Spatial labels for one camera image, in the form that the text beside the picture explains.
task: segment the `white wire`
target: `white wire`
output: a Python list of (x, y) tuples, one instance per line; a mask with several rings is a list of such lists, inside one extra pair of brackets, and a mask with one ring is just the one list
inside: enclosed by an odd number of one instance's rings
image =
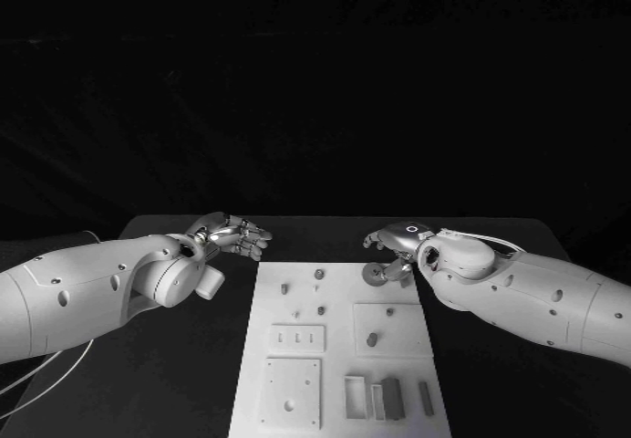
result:
[(490, 242), (497, 242), (498, 244), (508, 246), (508, 248), (513, 248), (516, 251), (521, 251), (523, 253), (526, 253), (524, 249), (521, 249), (517, 245), (511, 244), (506, 240), (498, 239), (497, 237), (488, 237), (487, 235), (472, 235), (470, 233), (461, 233), (459, 231), (452, 231), (452, 230), (448, 230), (446, 228), (442, 229), (441, 233), (442, 232), (445, 232), (446, 234), (451, 233), (454, 235), (465, 235), (468, 237), (475, 237), (478, 239), (490, 240)]
[(11, 412), (9, 412), (9, 413), (6, 413), (1, 417), (0, 417), (0, 420), (3, 420), (3, 418), (7, 418), (13, 413), (16, 413), (21, 408), (24, 408), (32, 402), (34, 402), (36, 401), (36, 399), (39, 399), (39, 397), (42, 397), (45, 394), (46, 394), (46, 392), (60, 383), (60, 381), (66, 378), (66, 376), (69, 375), (69, 373), (72, 372), (72, 370), (75, 369), (75, 367), (79, 365), (79, 362), (82, 361), (82, 357), (85, 356), (85, 353), (88, 352), (88, 350), (89, 350), (89, 348), (92, 347), (92, 343), (95, 342), (95, 340), (92, 339), (91, 341), (89, 341), (89, 344), (88, 344), (88, 347), (85, 347), (85, 351), (82, 352), (82, 356), (79, 357), (79, 360), (75, 362), (75, 364), (72, 365), (72, 368), (66, 371), (66, 374), (62, 376), (62, 378), (55, 382), (55, 384), (50, 386), (50, 388), (45, 391), (45, 392), (42, 392), (40, 394), (39, 394), (39, 396), (32, 400), (32, 401), (29, 401), (27, 403), (24, 403), (19, 408), (16, 408)]
[(62, 354), (62, 351), (56, 352), (55, 355), (16, 381), (13, 382), (1, 391), (0, 395), (3, 395), (7, 391), (10, 391), (50, 362), (52, 360)]

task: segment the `table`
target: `table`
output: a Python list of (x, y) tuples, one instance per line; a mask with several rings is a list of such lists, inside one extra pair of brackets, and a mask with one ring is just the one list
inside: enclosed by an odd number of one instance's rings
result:
[[(534, 219), (238, 215), (275, 235), (265, 261), (390, 262), (392, 252), (364, 249), (361, 241), (402, 220), (493, 235), (567, 259)], [(183, 232), (199, 216), (138, 216), (121, 238)], [(63, 383), (11, 416), (1, 438), (228, 435), (256, 263), (220, 255), (212, 265), (226, 275), (216, 297), (204, 301), (193, 294), (98, 338)], [(519, 339), (446, 308), (418, 271), (415, 281), (452, 436), (619, 436), (628, 368)], [(23, 402), (63, 375), (82, 350), (65, 352), (37, 374)]]

